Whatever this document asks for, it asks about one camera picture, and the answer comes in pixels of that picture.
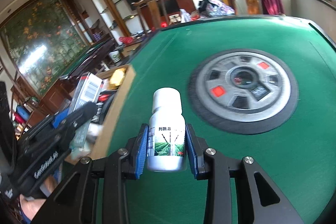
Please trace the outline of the person's left hand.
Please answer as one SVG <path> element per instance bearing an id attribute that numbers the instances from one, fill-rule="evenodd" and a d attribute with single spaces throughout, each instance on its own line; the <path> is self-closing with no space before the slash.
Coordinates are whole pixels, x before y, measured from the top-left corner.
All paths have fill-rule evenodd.
<path id="1" fill-rule="evenodd" d="M 41 209 L 46 201 L 45 198 L 28 199 L 22 194 L 19 196 L 19 199 L 21 204 L 21 211 L 23 213 L 23 219 L 27 223 L 30 223 L 33 220 L 37 212 Z"/>

